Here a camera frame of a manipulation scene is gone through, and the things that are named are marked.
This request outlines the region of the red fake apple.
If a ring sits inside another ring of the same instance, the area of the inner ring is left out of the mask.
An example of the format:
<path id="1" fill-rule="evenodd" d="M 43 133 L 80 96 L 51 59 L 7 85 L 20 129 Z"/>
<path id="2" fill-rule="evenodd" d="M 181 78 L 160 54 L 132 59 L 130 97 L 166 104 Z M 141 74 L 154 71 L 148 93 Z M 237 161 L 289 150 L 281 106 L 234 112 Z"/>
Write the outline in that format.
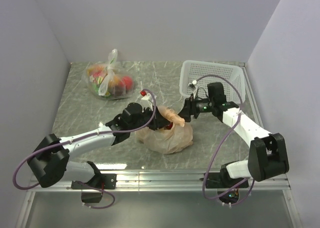
<path id="1" fill-rule="evenodd" d="M 165 127 L 166 130 L 171 130 L 173 127 L 173 123 L 171 122 L 169 125 Z"/>

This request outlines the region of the beige plastic bag orange prints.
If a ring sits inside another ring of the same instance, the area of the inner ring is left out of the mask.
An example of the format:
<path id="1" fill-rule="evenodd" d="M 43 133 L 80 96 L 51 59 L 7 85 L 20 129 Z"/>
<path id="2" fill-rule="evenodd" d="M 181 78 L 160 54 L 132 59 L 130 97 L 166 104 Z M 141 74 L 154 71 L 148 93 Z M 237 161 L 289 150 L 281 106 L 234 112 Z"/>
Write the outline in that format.
<path id="1" fill-rule="evenodd" d="M 160 154 L 173 154 L 181 152 L 193 144 L 193 128 L 185 122 L 173 109 L 160 105 L 160 114 L 173 123 L 170 130 L 151 130 L 148 127 L 135 132 L 137 141 L 143 143 L 148 149 Z"/>

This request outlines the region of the white perforated plastic basket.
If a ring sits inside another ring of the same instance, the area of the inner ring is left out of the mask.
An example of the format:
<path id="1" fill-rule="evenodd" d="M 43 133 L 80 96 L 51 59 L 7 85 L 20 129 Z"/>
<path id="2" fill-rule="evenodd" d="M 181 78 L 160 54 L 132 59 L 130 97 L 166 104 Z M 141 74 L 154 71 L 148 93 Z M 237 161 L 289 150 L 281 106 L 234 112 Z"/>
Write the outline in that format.
<path id="1" fill-rule="evenodd" d="M 195 60 L 184 61 L 179 80 L 179 92 L 184 98 L 188 98 L 194 92 L 189 84 L 199 78 L 201 80 L 197 82 L 196 87 L 199 88 L 200 98 L 208 95 L 207 84 L 221 82 L 228 101 L 240 104 L 246 99 L 244 72 L 239 66 Z"/>

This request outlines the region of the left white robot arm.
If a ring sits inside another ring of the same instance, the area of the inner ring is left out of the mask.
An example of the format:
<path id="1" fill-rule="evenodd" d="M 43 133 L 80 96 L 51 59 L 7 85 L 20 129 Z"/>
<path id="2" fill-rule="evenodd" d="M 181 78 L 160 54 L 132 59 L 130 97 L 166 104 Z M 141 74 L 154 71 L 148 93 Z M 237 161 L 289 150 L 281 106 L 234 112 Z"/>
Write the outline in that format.
<path id="1" fill-rule="evenodd" d="M 89 189 L 95 189 L 101 183 L 97 167 L 92 162 L 71 162 L 71 158 L 103 146 L 119 144 L 140 129 L 156 131 L 168 125 L 170 121 L 161 115 L 157 106 L 143 108 L 133 102 L 113 120 L 95 130 L 69 137 L 57 137 L 53 133 L 47 135 L 34 150 L 35 155 L 27 160 L 27 164 L 42 188 L 55 185 L 67 174 L 75 180 L 74 169 L 79 167 L 87 172 L 80 180 Z"/>

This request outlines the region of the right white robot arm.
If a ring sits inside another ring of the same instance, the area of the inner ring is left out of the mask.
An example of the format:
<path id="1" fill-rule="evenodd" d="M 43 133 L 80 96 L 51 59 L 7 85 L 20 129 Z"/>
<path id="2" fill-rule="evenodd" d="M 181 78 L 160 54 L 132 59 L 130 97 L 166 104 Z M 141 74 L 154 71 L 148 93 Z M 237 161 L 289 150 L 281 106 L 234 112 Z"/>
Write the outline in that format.
<path id="1" fill-rule="evenodd" d="M 232 128 L 248 145 L 246 160 L 224 164 L 220 170 L 220 182 L 226 188 L 233 187 L 238 179 L 253 178 L 261 182 L 289 171 L 286 143 L 280 133 L 271 133 L 248 116 L 233 101 L 227 101 L 223 84 L 207 85 L 208 98 L 191 95 L 186 98 L 179 116 L 186 122 L 201 113 L 211 113 L 223 124 Z"/>

